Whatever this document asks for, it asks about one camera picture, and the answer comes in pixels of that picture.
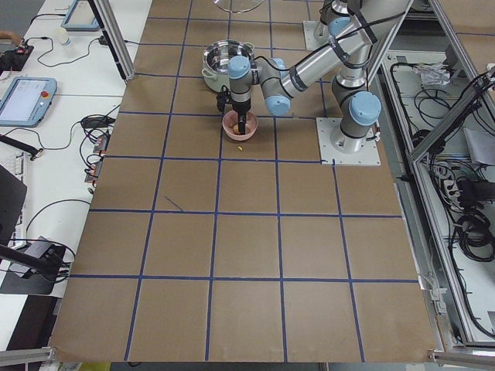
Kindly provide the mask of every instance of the metal mounting plate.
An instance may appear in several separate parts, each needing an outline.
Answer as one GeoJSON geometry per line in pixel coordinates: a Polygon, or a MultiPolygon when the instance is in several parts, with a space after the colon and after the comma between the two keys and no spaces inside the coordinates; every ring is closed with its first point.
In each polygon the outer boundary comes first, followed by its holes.
{"type": "Polygon", "coordinates": [[[325,42],[319,43],[318,40],[316,40],[315,36],[313,35],[318,23],[319,21],[302,22],[302,28],[304,29],[304,40],[306,42],[306,50],[316,50],[325,43],[325,42]]]}
{"type": "MultiPolygon", "coordinates": [[[[330,143],[330,133],[333,128],[340,124],[340,118],[337,117],[318,117],[316,127],[318,129],[319,153],[322,158],[322,164],[332,165],[351,165],[351,166],[380,166],[380,156],[378,154],[377,143],[367,141],[363,149],[354,155],[347,155],[337,151],[330,143]]],[[[368,132],[368,137],[374,134],[372,130],[368,132]]]]}

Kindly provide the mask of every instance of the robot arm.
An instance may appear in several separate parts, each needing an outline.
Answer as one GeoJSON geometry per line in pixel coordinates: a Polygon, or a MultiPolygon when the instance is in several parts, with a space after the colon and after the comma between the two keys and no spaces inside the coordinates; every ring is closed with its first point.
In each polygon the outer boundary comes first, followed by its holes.
{"type": "MultiPolygon", "coordinates": [[[[335,1],[340,8],[345,5],[343,1],[335,1]]],[[[371,46],[388,35],[407,12],[411,0],[348,0],[346,3],[350,17],[332,22],[329,27],[334,30],[330,30],[329,42],[289,69],[286,69],[284,63],[277,59],[257,59],[251,62],[246,57],[235,56],[230,60],[230,100],[228,103],[233,105],[233,109],[238,114],[241,134],[244,133],[246,113],[251,109],[251,87],[253,85],[261,85],[267,109],[275,116],[286,114],[290,109],[292,98],[306,91],[311,84],[340,64],[343,64],[343,69],[340,72],[340,78],[335,79],[334,84],[341,86],[334,88],[333,91],[341,96],[337,97],[341,107],[343,109],[346,107],[344,96],[348,99],[362,90],[366,82],[363,70],[369,59],[371,46]]],[[[328,12],[329,9],[333,9],[332,5],[333,1],[325,0],[322,16],[325,10],[328,12]]],[[[371,106],[375,106],[376,109],[376,102],[372,102],[371,106]]],[[[364,116],[369,116],[369,118],[358,122],[358,125],[368,123],[372,117],[377,117],[377,114],[365,112],[364,116]]],[[[363,130],[350,131],[356,134],[356,131],[361,133],[363,130]]]]}

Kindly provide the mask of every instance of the blue tape line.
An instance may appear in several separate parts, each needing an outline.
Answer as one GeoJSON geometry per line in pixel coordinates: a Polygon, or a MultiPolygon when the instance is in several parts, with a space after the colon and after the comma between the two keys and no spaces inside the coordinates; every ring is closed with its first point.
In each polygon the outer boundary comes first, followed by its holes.
{"type": "Polygon", "coordinates": [[[172,157],[172,156],[147,156],[147,155],[106,155],[106,158],[137,158],[144,160],[177,160],[177,161],[223,161],[223,162],[281,162],[285,164],[319,164],[320,161],[311,160],[277,160],[256,158],[211,158],[211,157],[172,157]]]}
{"type": "MultiPolygon", "coordinates": [[[[278,145],[277,145],[277,121],[273,119],[273,132],[275,142],[275,158],[278,158],[278,145]]],[[[275,163],[275,184],[277,189],[277,234],[278,234],[278,268],[280,270],[280,309],[282,312],[282,348],[284,352],[284,362],[288,362],[288,350],[287,350],[287,328],[285,322],[285,292],[284,292],[284,264],[282,253],[282,225],[280,217],[280,182],[278,174],[278,163],[275,163]]]]}
{"type": "Polygon", "coordinates": [[[382,279],[382,278],[318,278],[318,277],[210,277],[210,276],[168,276],[157,274],[70,274],[70,278],[104,278],[129,280],[164,280],[164,281],[247,281],[247,282],[328,282],[328,283],[357,283],[357,284],[418,284],[419,280],[382,279]]]}
{"type": "MultiPolygon", "coordinates": [[[[192,7],[193,7],[193,0],[190,0],[188,16],[191,15],[191,9],[192,9],[192,7]]],[[[187,29],[188,29],[188,27],[189,27],[189,20],[186,21],[186,29],[184,30],[183,43],[186,42],[186,35],[187,35],[187,29]]],[[[182,66],[183,55],[184,55],[184,46],[182,46],[182,49],[181,49],[181,52],[180,52],[179,65],[177,66],[177,74],[179,74],[180,67],[182,66]]],[[[171,99],[171,102],[170,102],[170,112],[172,112],[173,105],[175,103],[178,82],[179,82],[179,78],[176,78],[176,82],[175,82],[174,89],[173,89],[173,95],[172,95],[172,99],[171,99]]],[[[172,116],[169,115],[169,122],[167,124],[165,139],[163,141],[162,157],[165,156],[165,150],[166,150],[167,138],[169,136],[170,120],[171,119],[172,119],[172,116]]],[[[127,341],[127,346],[126,346],[126,349],[125,349],[125,356],[124,356],[124,360],[125,361],[128,360],[129,352],[131,350],[132,335],[133,335],[133,332],[134,332],[135,316],[136,316],[137,310],[138,310],[138,301],[139,301],[139,295],[140,295],[140,290],[141,290],[142,275],[143,275],[144,269],[145,269],[146,254],[148,253],[149,238],[151,236],[151,230],[152,230],[152,224],[153,224],[153,217],[154,217],[154,213],[153,212],[155,210],[156,200],[158,199],[160,180],[161,180],[161,176],[162,176],[162,169],[163,169],[163,160],[160,161],[159,172],[158,172],[158,176],[156,177],[157,179],[156,179],[156,186],[155,186],[155,195],[153,196],[152,212],[151,212],[151,215],[149,217],[148,231],[147,231],[146,240],[145,240],[145,248],[144,248],[143,254],[142,254],[141,269],[139,271],[140,278],[139,278],[139,281],[138,281],[138,288],[136,290],[135,303],[134,303],[134,308],[133,308],[133,311],[132,311],[132,318],[131,318],[131,326],[129,328],[128,341],[127,341]]]]}
{"type": "MultiPolygon", "coordinates": [[[[163,19],[163,20],[185,20],[185,18],[176,18],[176,17],[148,17],[148,19],[163,19]]],[[[229,19],[211,19],[211,18],[190,18],[190,21],[200,21],[200,22],[230,22],[230,13],[229,13],[229,19]]],[[[281,24],[281,25],[297,25],[300,26],[301,23],[297,22],[281,22],[281,21],[253,21],[250,19],[231,19],[232,22],[234,23],[274,23],[274,24],[281,24]]]]}
{"type": "Polygon", "coordinates": [[[357,317],[357,305],[356,305],[356,297],[354,295],[354,287],[352,282],[352,274],[350,272],[350,261],[349,261],[349,252],[347,250],[347,241],[346,241],[346,231],[343,225],[343,217],[342,217],[342,205],[340,204],[340,193],[339,193],[339,183],[337,181],[335,160],[333,160],[332,164],[332,173],[333,173],[333,181],[335,182],[335,193],[336,193],[336,201],[337,201],[337,209],[339,210],[339,220],[340,220],[340,232],[342,233],[342,242],[343,242],[343,251],[346,258],[346,268],[347,274],[349,278],[349,289],[350,289],[350,300],[353,306],[353,315],[354,315],[354,323],[356,325],[356,334],[357,334],[357,343],[359,346],[359,353],[361,357],[361,362],[366,362],[366,358],[364,356],[364,348],[363,348],[363,339],[361,338],[361,330],[359,327],[359,318],[357,317]]]}
{"type": "Polygon", "coordinates": [[[211,332],[211,305],[213,300],[213,276],[215,270],[215,247],[217,245],[217,224],[218,224],[218,205],[220,202],[220,179],[222,172],[222,138],[224,135],[224,131],[220,131],[220,147],[218,149],[218,168],[217,168],[217,189],[215,192],[215,213],[213,220],[213,241],[211,247],[211,261],[210,261],[210,286],[208,289],[208,311],[207,311],[207,335],[206,335],[206,345],[204,350],[204,360],[207,361],[210,359],[210,332],[211,332]]]}
{"type": "Polygon", "coordinates": [[[232,215],[232,216],[281,216],[286,218],[350,218],[350,219],[401,219],[401,216],[390,215],[339,215],[339,214],[306,214],[306,213],[256,213],[240,211],[200,211],[200,210],[142,210],[142,209],[89,209],[90,213],[155,213],[155,214],[192,214],[192,215],[232,215]]]}

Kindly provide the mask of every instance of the person's hand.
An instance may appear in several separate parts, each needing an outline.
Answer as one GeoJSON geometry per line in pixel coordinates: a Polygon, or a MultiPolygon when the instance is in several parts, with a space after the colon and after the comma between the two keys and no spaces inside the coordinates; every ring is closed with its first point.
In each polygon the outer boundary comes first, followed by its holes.
{"type": "Polygon", "coordinates": [[[16,34],[15,32],[9,32],[9,38],[12,40],[12,42],[16,45],[21,45],[22,44],[22,37],[16,34]]]}

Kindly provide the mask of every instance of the electrical wire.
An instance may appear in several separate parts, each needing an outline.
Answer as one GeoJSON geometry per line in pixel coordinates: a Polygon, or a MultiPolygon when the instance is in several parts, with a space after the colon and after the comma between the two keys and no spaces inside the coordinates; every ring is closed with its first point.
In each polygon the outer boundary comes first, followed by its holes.
{"type": "Polygon", "coordinates": [[[349,37],[355,36],[362,29],[367,29],[367,28],[370,28],[371,26],[380,25],[381,23],[386,23],[386,22],[392,21],[394,19],[397,19],[397,18],[402,17],[404,14],[405,14],[405,12],[402,12],[402,13],[399,13],[399,14],[396,14],[396,15],[392,15],[392,16],[387,17],[387,18],[377,19],[376,21],[369,22],[369,23],[367,23],[364,26],[360,26],[360,27],[354,29],[353,31],[350,31],[350,32],[346,33],[345,35],[342,35],[342,36],[337,37],[336,38],[336,41],[340,41],[340,40],[347,39],[349,37]]]}
{"type": "Polygon", "coordinates": [[[408,132],[409,132],[409,137],[412,138],[414,136],[414,133],[412,132],[412,128],[416,129],[416,131],[419,131],[418,125],[416,125],[414,122],[412,122],[411,118],[409,117],[408,110],[404,104],[404,101],[402,100],[401,96],[401,88],[399,87],[399,84],[397,82],[397,79],[395,78],[394,75],[394,69],[397,66],[408,66],[408,67],[415,67],[418,64],[416,63],[404,63],[404,62],[397,62],[394,63],[390,66],[390,75],[392,77],[392,83],[394,84],[395,92],[397,93],[397,99],[399,100],[399,104],[401,105],[402,113],[404,114],[406,123],[408,124],[408,132]]]}
{"type": "MultiPolygon", "coordinates": [[[[47,240],[47,239],[27,239],[27,238],[14,238],[14,239],[11,239],[11,241],[25,241],[25,242],[48,242],[48,243],[51,243],[51,244],[55,244],[59,247],[63,247],[63,249],[65,251],[69,251],[72,256],[73,256],[73,259],[76,257],[76,253],[74,252],[74,250],[72,250],[70,247],[68,247],[66,244],[64,243],[60,243],[60,242],[56,242],[56,241],[53,241],[53,240],[47,240]]],[[[70,262],[65,262],[63,261],[63,259],[61,257],[59,257],[58,255],[56,254],[49,254],[47,255],[47,258],[50,258],[50,259],[58,259],[57,261],[57,264],[60,264],[60,267],[69,267],[70,266],[70,262]]],[[[4,272],[8,272],[8,273],[16,273],[16,274],[25,274],[26,272],[19,272],[19,271],[12,271],[10,269],[8,270],[3,270],[1,269],[0,271],[4,271],[4,272]]],[[[50,283],[53,283],[53,284],[58,284],[62,281],[65,281],[68,277],[69,277],[69,270],[61,270],[59,271],[57,274],[53,274],[53,276],[55,277],[54,280],[50,279],[51,277],[47,277],[47,274],[44,274],[42,272],[37,272],[37,271],[34,271],[32,268],[30,268],[30,271],[29,271],[29,274],[37,274],[39,275],[42,279],[44,279],[45,281],[48,281],[50,283]]]]}
{"type": "Polygon", "coordinates": [[[265,56],[257,56],[256,58],[254,58],[254,60],[259,60],[259,59],[264,60],[274,70],[277,70],[277,71],[280,71],[280,72],[288,72],[288,71],[290,71],[289,68],[278,68],[277,66],[274,66],[273,64],[271,64],[270,60],[267,57],[265,57],[265,56]]]}
{"type": "Polygon", "coordinates": [[[28,129],[28,128],[13,128],[12,130],[10,131],[7,131],[5,134],[3,134],[2,136],[7,136],[11,133],[13,133],[14,131],[17,131],[17,130],[22,130],[22,131],[28,131],[30,133],[34,133],[36,135],[36,137],[38,138],[38,142],[39,142],[39,145],[41,146],[41,148],[44,150],[44,151],[61,151],[63,149],[67,149],[70,147],[71,143],[72,143],[72,139],[73,139],[73,130],[74,128],[76,127],[77,124],[80,124],[80,121],[78,122],[74,122],[73,125],[70,127],[70,136],[69,136],[69,142],[62,146],[62,147],[48,147],[46,145],[44,145],[42,142],[41,142],[41,137],[39,136],[39,133],[37,131],[34,131],[33,129],[28,129]]]}
{"type": "Polygon", "coordinates": [[[41,59],[48,53],[51,53],[53,51],[53,39],[51,37],[48,37],[48,36],[42,36],[42,37],[31,37],[29,39],[26,40],[26,43],[29,41],[29,40],[32,40],[32,39],[40,39],[40,40],[49,40],[50,41],[50,49],[47,50],[46,52],[44,52],[41,56],[39,56],[38,58],[36,58],[36,60],[41,63],[43,66],[45,67],[57,67],[57,66],[62,66],[64,64],[71,64],[71,63],[74,63],[74,62],[77,62],[78,60],[82,60],[83,58],[86,58],[87,56],[90,55],[90,48],[91,48],[91,44],[93,44],[95,41],[98,41],[98,38],[96,39],[92,39],[88,44],[87,44],[87,52],[86,54],[82,55],[82,56],[78,56],[75,60],[69,60],[69,61],[66,61],[66,62],[60,62],[60,63],[55,63],[55,64],[46,64],[44,62],[41,61],[41,59]]]}
{"type": "Polygon", "coordinates": [[[428,88],[428,89],[421,89],[419,92],[417,92],[417,94],[415,95],[415,98],[414,98],[415,107],[416,107],[416,109],[419,112],[419,116],[431,128],[434,128],[435,125],[432,124],[432,123],[430,123],[426,118],[432,118],[432,119],[435,119],[435,120],[441,120],[441,119],[444,118],[445,115],[444,116],[433,116],[432,114],[428,114],[428,113],[424,112],[422,110],[422,104],[424,102],[426,102],[426,101],[433,101],[433,102],[439,104],[440,106],[446,108],[448,111],[452,108],[450,106],[449,102],[447,102],[447,100],[445,100],[444,98],[439,97],[439,93],[444,93],[445,95],[448,95],[449,94],[446,91],[441,90],[441,89],[428,88]],[[435,96],[430,95],[430,93],[429,93],[430,91],[435,92],[435,96]],[[426,97],[420,97],[421,94],[426,94],[426,97]]]}
{"type": "MultiPolygon", "coordinates": [[[[476,170],[469,164],[469,163],[466,163],[466,162],[461,162],[461,161],[450,161],[449,162],[455,162],[455,163],[458,163],[460,165],[463,165],[465,166],[466,168],[471,168],[473,170],[473,174],[477,177],[478,175],[476,174],[476,170]]],[[[484,328],[479,319],[474,315],[474,312],[473,312],[473,308],[470,304],[470,301],[469,301],[469,296],[468,296],[468,291],[466,289],[467,285],[466,285],[466,280],[464,279],[464,277],[461,275],[460,273],[460,269],[459,269],[459,266],[456,262],[456,259],[455,259],[455,256],[454,256],[454,249],[455,249],[455,244],[456,243],[459,243],[459,247],[461,248],[461,251],[466,255],[466,247],[469,249],[468,250],[468,254],[471,254],[472,251],[471,249],[469,248],[469,246],[467,245],[462,245],[462,243],[472,243],[473,241],[469,238],[464,238],[464,241],[462,241],[462,236],[460,236],[459,234],[460,233],[464,233],[464,229],[462,228],[462,225],[461,227],[459,227],[459,224],[458,224],[458,221],[461,220],[462,216],[456,220],[452,214],[452,209],[450,206],[447,206],[444,199],[440,196],[441,194],[441,189],[439,187],[439,184],[437,183],[437,181],[435,180],[435,175],[434,175],[434,167],[435,166],[443,166],[443,167],[446,167],[447,166],[444,166],[444,165],[440,165],[438,163],[435,164],[435,155],[431,155],[430,159],[429,159],[429,164],[428,164],[428,173],[430,175],[430,177],[432,178],[432,184],[433,184],[433,188],[435,189],[435,191],[439,194],[439,197],[440,197],[440,200],[442,202],[442,205],[444,206],[443,209],[444,209],[444,212],[445,212],[445,215],[447,216],[447,220],[450,220],[448,224],[448,228],[449,228],[449,239],[448,239],[448,251],[449,251],[449,257],[450,257],[450,260],[452,261],[452,265],[454,267],[454,271],[456,273],[456,277],[457,277],[457,280],[459,282],[459,286],[461,288],[461,292],[462,292],[462,296],[463,296],[463,301],[464,301],[464,304],[466,306],[466,309],[467,309],[467,312],[468,312],[468,316],[469,318],[471,319],[471,321],[473,322],[473,324],[476,326],[476,328],[478,328],[483,334],[491,337],[492,339],[495,339],[495,334],[493,332],[490,332],[489,330],[487,330],[486,328],[484,328]]],[[[453,180],[456,181],[458,178],[456,177],[456,175],[453,173],[453,170],[452,168],[449,169],[449,171],[451,172],[451,175],[453,177],[453,180]]],[[[493,236],[491,236],[491,239],[490,239],[490,244],[492,246],[492,253],[489,257],[485,257],[484,259],[490,259],[492,257],[495,257],[495,252],[494,252],[494,244],[493,244],[493,236]]]]}
{"type": "Polygon", "coordinates": [[[34,216],[31,218],[31,220],[29,221],[29,223],[26,227],[26,232],[31,227],[31,224],[34,221],[34,219],[36,219],[36,217],[39,214],[41,214],[43,211],[45,211],[46,209],[48,209],[49,207],[51,207],[53,205],[56,205],[57,203],[67,203],[67,202],[86,203],[87,205],[91,205],[88,201],[84,201],[83,199],[60,199],[58,201],[54,201],[52,203],[49,203],[48,205],[42,207],[36,214],[34,214],[34,216]]]}
{"type": "Polygon", "coordinates": [[[31,18],[31,21],[29,22],[29,24],[32,25],[32,23],[34,22],[35,19],[37,19],[39,17],[42,17],[42,16],[45,16],[45,15],[52,15],[52,16],[56,16],[56,17],[65,17],[66,16],[65,14],[60,14],[60,13],[43,13],[43,14],[38,14],[38,15],[35,15],[34,17],[31,18]]]}

